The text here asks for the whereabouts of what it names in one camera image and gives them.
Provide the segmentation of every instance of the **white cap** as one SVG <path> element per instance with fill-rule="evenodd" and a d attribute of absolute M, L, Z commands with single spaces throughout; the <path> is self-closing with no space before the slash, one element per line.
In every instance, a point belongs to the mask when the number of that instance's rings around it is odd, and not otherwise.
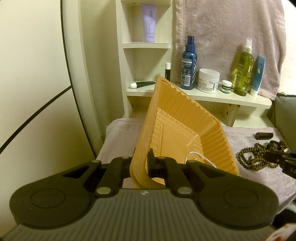
<path fill-rule="evenodd" d="M 212 69 L 200 69 L 199 75 L 209 79 L 215 79 L 215 80 L 220 78 L 220 73 Z"/>
<path fill-rule="evenodd" d="M 252 40 L 247 38 L 246 46 L 244 47 L 244 51 L 247 53 L 252 53 Z"/>
<path fill-rule="evenodd" d="M 144 34 L 144 42 L 155 42 L 155 34 Z"/>
<path fill-rule="evenodd" d="M 222 80 L 222 85 L 227 86 L 227 87 L 231 87 L 232 83 L 228 80 Z"/>
<path fill-rule="evenodd" d="M 170 69 L 170 62 L 165 63 L 165 69 Z"/>
<path fill-rule="evenodd" d="M 250 94 L 251 94 L 251 96 L 256 97 L 258 95 L 258 91 L 254 90 L 254 89 L 251 89 Z"/>
<path fill-rule="evenodd" d="M 131 88 L 131 89 L 135 89 L 135 88 L 137 88 L 137 83 L 131 83 L 130 88 Z"/>

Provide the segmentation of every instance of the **lavender tube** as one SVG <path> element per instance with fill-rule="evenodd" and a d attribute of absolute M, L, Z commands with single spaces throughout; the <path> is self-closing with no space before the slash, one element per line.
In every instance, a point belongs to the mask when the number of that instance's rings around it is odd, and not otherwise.
<path fill-rule="evenodd" d="M 144 41 L 155 42 L 156 4 L 141 3 Z"/>

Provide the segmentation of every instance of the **barcode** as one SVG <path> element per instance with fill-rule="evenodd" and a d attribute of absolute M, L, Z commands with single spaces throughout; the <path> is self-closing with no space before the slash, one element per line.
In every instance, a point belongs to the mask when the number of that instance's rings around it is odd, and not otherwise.
<path fill-rule="evenodd" d="M 184 85 L 190 86 L 190 75 L 185 75 Z"/>

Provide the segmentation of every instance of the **shelf bracket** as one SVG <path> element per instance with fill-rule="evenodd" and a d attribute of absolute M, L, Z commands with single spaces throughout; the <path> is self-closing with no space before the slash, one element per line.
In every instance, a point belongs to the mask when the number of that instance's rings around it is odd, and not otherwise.
<path fill-rule="evenodd" d="M 226 125 L 233 127 L 237 114 L 239 112 L 240 105 L 239 104 L 227 104 L 223 108 L 223 116 L 226 121 Z"/>

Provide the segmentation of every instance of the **blue spray bottle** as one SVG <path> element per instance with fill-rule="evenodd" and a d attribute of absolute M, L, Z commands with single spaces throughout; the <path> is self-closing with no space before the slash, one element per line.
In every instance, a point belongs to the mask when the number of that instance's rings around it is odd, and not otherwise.
<path fill-rule="evenodd" d="M 182 56 L 181 88 L 192 90 L 196 74 L 197 54 L 195 53 L 194 36 L 187 36 L 187 44 Z"/>

